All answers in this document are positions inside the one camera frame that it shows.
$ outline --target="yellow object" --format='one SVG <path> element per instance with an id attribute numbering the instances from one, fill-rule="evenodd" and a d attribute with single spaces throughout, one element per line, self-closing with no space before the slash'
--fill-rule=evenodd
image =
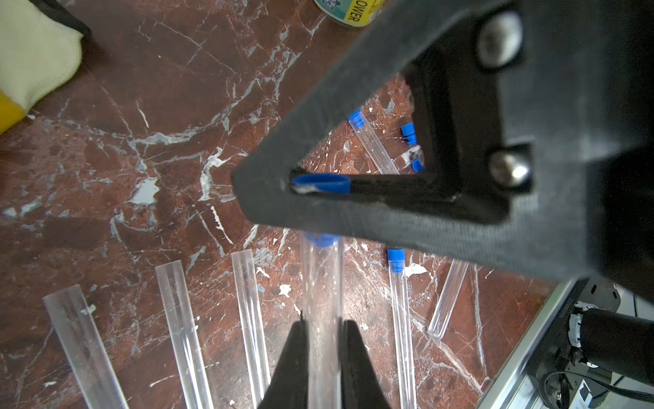
<path id="1" fill-rule="evenodd" d="M 25 111 L 9 99 L 4 92 L 0 91 L 0 133 L 3 133 L 10 126 L 18 122 L 23 116 Z"/>
<path id="2" fill-rule="evenodd" d="M 75 74 L 82 37 L 29 0 L 0 0 L 0 133 Z"/>
<path id="3" fill-rule="evenodd" d="M 385 0 L 314 0 L 329 17 L 352 27 L 372 23 Z"/>

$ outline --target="capped test tube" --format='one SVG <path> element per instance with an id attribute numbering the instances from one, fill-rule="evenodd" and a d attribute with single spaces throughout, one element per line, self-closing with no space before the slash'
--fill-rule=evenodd
<path id="1" fill-rule="evenodd" d="M 428 329 L 429 335 L 437 341 L 440 341 L 445 335 L 456 299 L 461 291 L 463 279 L 466 277 L 468 264 L 467 261 L 453 260 L 449 273 L 447 273 L 443 291 L 436 302 L 436 310 Z"/>
<path id="2" fill-rule="evenodd" d="M 390 159 L 384 145 L 381 144 L 379 137 L 363 112 L 357 109 L 347 120 L 354 129 L 356 136 L 361 140 L 361 144 L 366 148 L 370 158 L 375 162 L 379 173 L 382 175 L 399 175 L 398 168 L 395 167 L 395 163 Z"/>
<path id="3" fill-rule="evenodd" d="M 182 262 L 177 260 L 163 264 L 155 271 L 186 407 L 213 409 Z"/>
<path id="4" fill-rule="evenodd" d="M 293 180 L 296 191 L 349 193 L 351 180 L 333 173 Z M 338 341 L 343 322 L 343 238 L 303 232 L 302 281 L 309 335 L 308 409 L 341 408 Z"/>
<path id="5" fill-rule="evenodd" d="M 232 267 L 236 283 L 236 298 L 239 302 L 245 357 L 250 376 L 252 404 L 256 409 L 270 385 L 270 369 L 252 250 L 232 253 Z"/>
<path id="6" fill-rule="evenodd" d="M 413 366 L 413 342 L 407 277 L 404 274 L 404 249 L 388 250 L 388 274 L 390 276 L 390 299 L 393 306 L 395 329 L 395 352 L 398 356 L 398 385 L 402 409 L 416 409 L 415 369 Z"/>
<path id="7" fill-rule="evenodd" d="M 43 297 L 89 409 L 129 409 L 79 285 Z"/>

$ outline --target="clear plastic tube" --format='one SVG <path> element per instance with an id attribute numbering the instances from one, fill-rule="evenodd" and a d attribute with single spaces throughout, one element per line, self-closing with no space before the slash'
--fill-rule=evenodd
<path id="1" fill-rule="evenodd" d="M 391 252 L 402 254 L 392 256 Z M 388 274 L 390 276 L 390 299 L 393 305 L 393 325 L 395 328 L 395 351 L 398 356 L 398 385 L 400 386 L 400 405 L 402 409 L 416 409 L 415 373 L 413 367 L 413 342 L 411 336 L 411 316 L 409 314 L 409 294 L 407 278 L 404 274 L 404 250 L 388 251 Z"/>
<path id="2" fill-rule="evenodd" d="M 239 301 L 252 403 L 256 409 L 270 385 L 270 369 L 252 250 L 232 253 L 232 267 L 236 282 L 236 297 Z"/>
<path id="3" fill-rule="evenodd" d="M 452 316 L 456 299 L 461 291 L 463 279 L 466 277 L 466 270 L 468 269 L 468 262 L 461 260 L 453 260 L 450 266 L 449 273 L 445 279 L 445 285 L 441 296 L 436 303 L 436 310 L 432 322 L 429 324 L 429 335 L 437 341 L 440 341 L 445 335 L 447 324 Z"/>
<path id="4" fill-rule="evenodd" d="M 80 286 L 43 302 L 89 409 L 129 409 Z"/>
<path id="5" fill-rule="evenodd" d="M 395 163 L 390 159 L 384 145 L 381 144 L 375 130 L 363 112 L 357 109 L 347 120 L 354 129 L 356 136 L 361 140 L 361 144 L 366 148 L 370 158 L 375 162 L 379 173 L 382 175 L 399 175 L 398 168 L 395 167 Z"/>
<path id="6" fill-rule="evenodd" d="M 341 408 L 338 337 L 343 315 L 343 239 L 303 233 L 304 313 L 309 332 L 308 409 Z"/>
<path id="7" fill-rule="evenodd" d="M 182 263 L 173 261 L 156 267 L 155 271 L 186 407 L 213 409 Z"/>

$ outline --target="black 3d-printed bracket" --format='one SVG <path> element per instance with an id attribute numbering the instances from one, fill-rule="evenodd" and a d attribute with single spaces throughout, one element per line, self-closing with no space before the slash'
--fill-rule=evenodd
<path id="1" fill-rule="evenodd" d="M 475 53 L 480 26 L 506 9 L 521 17 L 521 50 L 485 69 Z M 610 171 L 650 142 L 651 10 L 644 1 L 394 1 L 233 171 L 241 207 L 256 223 L 521 274 L 607 274 L 624 259 L 611 251 Z M 348 195 L 294 192 L 298 163 L 398 72 L 413 92 L 426 169 L 352 175 Z M 527 184 L 494 182 L 489 156 L 500 149 L 528 157 Z M 636 258 L 613 278 L 643 293 L 629 284 L 644 263 Z"/>

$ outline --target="black cable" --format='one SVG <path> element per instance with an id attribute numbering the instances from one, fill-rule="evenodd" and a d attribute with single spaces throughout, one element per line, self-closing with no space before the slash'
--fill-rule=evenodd
<path id="1" fill-rule="evenodd" d="M 620 378 L 618 378 L 618 379 L 615 381 L 615 383 L 613 384 L 613 386 L 617 386 L 617 384 L 620 383 L 620 382 L 622 382 L 623 379 L 625 379 L 625 377 L 624 377 L 624 376 L 620 376 Z M 599 399 L 599 398 L 603 397 L 604 395 L 606 395 L 607 393 L 609 393 L 608 389 L 605 390 L 604 392 L 600 393 L 599 395 L 595 396 L 593 399 Z"/>
<path id="2" fill-rule="evenodd" d="M 558 370 L 558 371 L 554 371 L 554 372 L 550 372 L 548 374 L 545 374 L 542 378 L 540 378 L 540 382 L 538 384 L 538 389 L 540 390 L 541 396 L 546 399 L 545 404 L 547 405 L 547 407 L 549 407 L 551 409 L 558 409 L 558 408 L 556 406 L 552 405 L 552 402 L 549 399 L 549 395 L 547 394 L 547 391 L 545 390 L 545 384 L 547 383 L 547 380 L 552 375 L 563 375 L 563 374 L 581 376 L 585 380 L 593 382 L 593 383 L 607 389 L 609 392 L 613 392 L 613 393 L 615 393 L 617 395 L 620 395 L 620 396 L 623 396 L 625 398 L 640 400 L 642 402 L 654 403 L 654 395 L 651 394 L 651 393 L 633 391 L 631 389 L 622 389 L 622 388 L 616 387 L 614 385 L 610 385 L 610 384 L 608 384 L 606 382 L 602 382 L 600 380 L 590 378 L 590 377 L 588 377 L 586 375 L 576 374 L 575 372 L 569 372 L 567 370 Z"/>

